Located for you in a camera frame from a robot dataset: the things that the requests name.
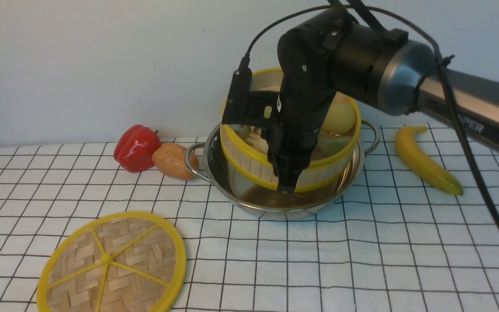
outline yellow banana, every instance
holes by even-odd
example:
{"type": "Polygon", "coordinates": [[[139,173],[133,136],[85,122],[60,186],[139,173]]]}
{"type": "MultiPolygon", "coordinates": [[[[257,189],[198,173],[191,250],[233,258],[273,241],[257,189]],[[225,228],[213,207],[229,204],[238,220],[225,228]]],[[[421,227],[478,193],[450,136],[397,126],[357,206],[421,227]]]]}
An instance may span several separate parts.
{"type": "Polygon", "coordinates": [[[463,187],[457,178],[428,157],[417,145],[415,137],[426,130],[426,126],[400,128],[394,140],[398,156],[428,184],[448,194],[463,195],[463,187]]]}

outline table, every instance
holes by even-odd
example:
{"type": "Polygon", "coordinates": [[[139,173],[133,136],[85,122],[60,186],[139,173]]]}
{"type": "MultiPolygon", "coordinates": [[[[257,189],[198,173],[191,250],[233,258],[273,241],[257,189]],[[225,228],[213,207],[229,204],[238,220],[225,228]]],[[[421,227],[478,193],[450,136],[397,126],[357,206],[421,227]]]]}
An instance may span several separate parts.
{"type": "MultiPolygon", "coordinates": [[[[397,130],[382,128],[342,198],[289,222],[257,219],[200,180],[122,170],[116,143],[0,148],[0,312],[37,311],[36,283],[57,245],[119,211],[151,211],[184,237],[188,272],[173,311],[499,311],[499,233],[457,137],[431,124],[418,140],[459,178],[462,197],[402,164],[397,130]]],[[[499,209],[499,154],[471,147],[499,209]]]]}

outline yellow fruit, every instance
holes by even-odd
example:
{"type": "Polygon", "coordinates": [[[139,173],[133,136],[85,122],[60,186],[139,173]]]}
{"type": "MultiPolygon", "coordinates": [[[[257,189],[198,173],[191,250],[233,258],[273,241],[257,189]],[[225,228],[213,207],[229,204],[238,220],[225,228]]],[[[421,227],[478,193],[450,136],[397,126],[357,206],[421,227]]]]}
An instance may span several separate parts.
{"type": "Polygon", "coordinates": [[[335,98],[327,112],[327,117],[324,120],[321,130],[341,136],[352,130],[356,121],[357,116],[352,105],[335,98]]]}
{"type": "Polygon", "coordinates": [[[428,184],[451,195],[463,195],[463,187],[456,177],[428,157],[417,145],[415,137],[426,130],[426,126],[400,128],[395,139],[398,156],[428,184]]]}

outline black cable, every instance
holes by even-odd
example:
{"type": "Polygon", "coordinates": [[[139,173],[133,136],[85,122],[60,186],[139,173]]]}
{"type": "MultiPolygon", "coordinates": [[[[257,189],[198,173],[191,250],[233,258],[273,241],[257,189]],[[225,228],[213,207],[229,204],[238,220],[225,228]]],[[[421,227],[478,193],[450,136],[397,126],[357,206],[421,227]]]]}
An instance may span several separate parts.
{"type": "MultiPolygon", "coordinates": [[[[269,31],[271,28],[274,26],[289,20],[291,18],[294,18],[296,16],[308,13],[308,12],[313,12],[316,10],[327,10],[329,8],[336,8],[339,10],[341,13],[344,13],[344,11],[347,12],[347,10],[341,10],[340,6],[343,6],[345,9],[352,9],[352,6],[349,5],[344,5],[341,4],[339,0],[328,0],[328,2],[332,6],[315,6],[313,8],[309,8],[307,10],[302,10],[300,12],[296,12],[294,14],[291,14],[289,16],[286,16],[285,18],[279,19],[275,23],[272,23],[271,25],[267,26],[264,30],[262,30],[257,36],[253,39],[251,42],[246,55],[243,57],[241,61],[241,65],[247,66],[250,62],[250,52],[261,36],[265,34],[267,31],[269,31]]],[[[389,12],[387,10],[383,10],[380,8],[376,8],[374,6],[365,6],[367,10],[373,11],[373,12],[378,12],[380,14],[384,14],[386,16],[390,16],[391,18],[394,18],[398,20],[399,22],[402,22],[412,30],[414,30],[416,33],[421,35],[430,45],[432,46],[432,49],[434,50],[434,54],[436,57],[436,62],[438,62],[437,66],[437,71],[438,71],[438,77],[440,79],[440,83],[442,84],[442,90],[444,91],[444,98],[446,101],[446,104],[448,105],[451,113],[451,119],[452,119],[452,124],[454,125],[454,130],[457,134],[457,137],[459,138],[461,147],[463,148],[463,152],[465,154],[465,158],[467,159],[467,162],[469,164],[469,168],[471,169],[471,172],[473,174],[473,178],[475,178],[475,182],[477,183],[477,187],[479,188],[479,192],[481,193],[481,196],[483,197],[483,200],[485,201],[485,204],[490,212],[490,215],[492,216],[494,223],[496,224],[498,230],[499,230],[499,213],[496,209],[496,206],[493,203],[492,198],[490,197],[490,193],[486,187],[486,184],[483,180],[483,176],[481,175],[481,172],[479,170],[479,167],[477,166],[477,162],[475,161],[475,157],[473,156],[473,151],[471,150],[471,147],[469,146],[469,141],[467,140],[467,136],[465,134],[465,131],[463,130],[463,126],[459,122],[459,116],[457,115],[457,103],[456,99],[454,96],[454,91],[450,87],[450,82],[448,79],[447,75],[447,68],[446,64],[442,62],[443,57],[442,54],[440,53],[440,46],[438,43],[435,41],[434,38],[432,38],[430,35],[428,35],[424,30],[419,28],[417,25],[414,23],[411,23],[409,20],[403,18],[402,16],[399,16],[397,14],[394,14],[392,12],[389,12]]]]}
{"type": "Polygon", "coordinates": [[[246,52],[246,57],[249,57],[250,56],[250,52],[251,52],[251,49],[253,49],[253,45],[255,45],[255,43],[259,40],[259,38],[261,38],[261,36],[263,36],[263,34],[265,34],[266,32],[268,32],[271,28],[273,28],[274,26],[282,23],[282,22],[285,22],[286,20],[289,20],[291,18],[295,18],[297,16],[300,16],[300,15],[303,15],[303,14],[306,14],[306,13],[309,13],[309,12],[313,12],[313,11],[317,11],[317,10],[327,10],[331,8],[331,6],[315,6],[313,8],[309,8],[309,9],[306,9],[306,10],[301,10],[299,12],[295,12],[294,14],[290,14],[289,16],[285,16],[279,20],[277,20],[275,23],[272,23],[270,24],[269,26],[266,26],[265,29],[261,30],[260,33],[257,34],[257,36],[255,36],[255,38],[253,38],[253,41],[249,44],[249,48],[248,48],[248,51],[246,52]]]}

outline bamboo steamer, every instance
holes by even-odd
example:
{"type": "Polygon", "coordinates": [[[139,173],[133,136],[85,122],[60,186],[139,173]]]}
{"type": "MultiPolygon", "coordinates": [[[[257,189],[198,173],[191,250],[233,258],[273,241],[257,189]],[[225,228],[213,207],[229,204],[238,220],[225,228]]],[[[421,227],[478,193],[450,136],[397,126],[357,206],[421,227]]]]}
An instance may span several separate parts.
{"type": "Polygon", "coordinates": [[[186,250],[168,221],[141,211],[99,218],[45,265],[40,312],[166,312],[186,276],[186,250]]]}

